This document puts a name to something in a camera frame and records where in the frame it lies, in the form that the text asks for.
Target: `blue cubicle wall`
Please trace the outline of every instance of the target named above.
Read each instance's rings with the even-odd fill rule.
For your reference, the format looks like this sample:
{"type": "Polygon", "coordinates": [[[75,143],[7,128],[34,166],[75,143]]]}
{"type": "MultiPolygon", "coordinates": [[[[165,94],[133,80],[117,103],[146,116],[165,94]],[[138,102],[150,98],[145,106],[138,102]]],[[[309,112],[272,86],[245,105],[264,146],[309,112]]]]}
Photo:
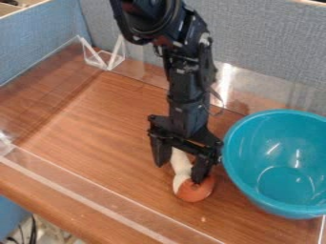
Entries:
{"type": "Polygon", "coordinates": [[[26,210],[0,196],[0,241],[6,239],[29,215],[26,210]]]}
{"type": "Polygon", "coordinates": [[[53,0],[0,20],[0,85],[77,34],[90,39],[79,0],[53,0]]]}

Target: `wooden table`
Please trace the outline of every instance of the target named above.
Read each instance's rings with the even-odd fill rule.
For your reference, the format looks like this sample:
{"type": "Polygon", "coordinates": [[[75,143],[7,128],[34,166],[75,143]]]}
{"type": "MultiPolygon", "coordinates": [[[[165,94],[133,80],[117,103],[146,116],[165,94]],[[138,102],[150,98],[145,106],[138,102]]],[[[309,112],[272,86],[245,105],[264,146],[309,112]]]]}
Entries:
{"type": "MultiPolygon", "coordinates": [[[[321,219],[265,213],[222,166],[214,168],[218,184],[206,201],[176,198],[171,165],[154,166],[147,137],[149,114],[167,113],[166,91],[89,67],[81,54],[66,48],[0,90],[0,130],[15,144],[225,243],[317,243],[321,219]]],[[[209,127],[224,137],[242,117],[226,111],[209,127]]],[[[0,193],[90,243],[157,243],[2,164],[0,193]]]]}

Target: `blue plastic bowl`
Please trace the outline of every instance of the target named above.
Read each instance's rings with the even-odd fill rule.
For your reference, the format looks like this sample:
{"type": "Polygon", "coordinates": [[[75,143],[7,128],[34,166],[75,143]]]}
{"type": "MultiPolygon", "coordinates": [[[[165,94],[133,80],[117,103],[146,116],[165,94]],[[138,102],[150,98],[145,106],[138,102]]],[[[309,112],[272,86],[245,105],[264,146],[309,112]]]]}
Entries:
{"type": "Polygon", "coordinates": [[[268,212],[326,214],[326,118],[292,110],[256,113],[232,127],[224,165],[232,181],[268,212]]]}

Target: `egg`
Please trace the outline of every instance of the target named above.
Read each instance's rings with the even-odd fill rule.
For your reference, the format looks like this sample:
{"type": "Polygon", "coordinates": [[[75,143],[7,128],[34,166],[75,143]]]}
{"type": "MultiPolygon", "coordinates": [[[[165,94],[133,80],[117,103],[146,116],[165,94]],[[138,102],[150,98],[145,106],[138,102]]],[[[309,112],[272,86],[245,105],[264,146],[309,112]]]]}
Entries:
{"type": "Polygon", "coordinates": [[[180,185],[177,197],[186,202],[200,202],[205,200],[213,193],[216,187],[216,177],[212,175],[197,184],[192,178],[188,178],[180,185]]]}

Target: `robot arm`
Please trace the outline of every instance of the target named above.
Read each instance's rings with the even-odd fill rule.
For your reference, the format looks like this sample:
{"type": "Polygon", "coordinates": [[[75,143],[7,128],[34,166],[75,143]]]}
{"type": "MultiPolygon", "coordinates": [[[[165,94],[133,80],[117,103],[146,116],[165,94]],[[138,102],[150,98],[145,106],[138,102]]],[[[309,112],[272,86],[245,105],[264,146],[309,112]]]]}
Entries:
{"type": "Polygon", "coordinates": [[[210,33],[198,13],[181,0],[110,0],[126,40],[153,43],[170,82],[170,115],[150,116],[150,143],[158,167],[173,147],[197,156],[192,179],[202,183],[221,158],[222,141],[209,131],[210,87],[217,69],[210,33]]]}

